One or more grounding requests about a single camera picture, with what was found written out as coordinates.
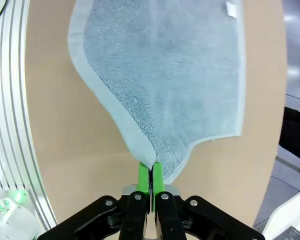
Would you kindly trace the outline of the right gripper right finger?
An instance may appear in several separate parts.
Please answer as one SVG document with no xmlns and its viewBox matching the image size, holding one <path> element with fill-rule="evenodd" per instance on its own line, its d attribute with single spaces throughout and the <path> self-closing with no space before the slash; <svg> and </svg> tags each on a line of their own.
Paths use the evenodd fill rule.
<svg viewBox="0 0 300 240">
<path fill-rule="evenodd" d="M 264 240 L 265 237 L 198 195 L 183 200 L 164 185 L 162 164 L 152 174 L 152 209 L 157 236 L 161 240 Z"/>
</svg>

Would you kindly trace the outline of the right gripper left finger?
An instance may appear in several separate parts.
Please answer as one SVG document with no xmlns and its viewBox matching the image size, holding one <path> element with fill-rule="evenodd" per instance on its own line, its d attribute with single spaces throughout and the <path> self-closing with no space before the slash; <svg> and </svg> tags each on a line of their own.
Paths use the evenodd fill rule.
<svg viewBox="0 0 300 240">
<path fill-rule="evenodd" d="M 139 164 L 138 183 L 120 199 L 104 195 L 38 237 L 39 240 L 120 240 L 145 237 L 150 210 L 150 171 Z"/>
</svg>

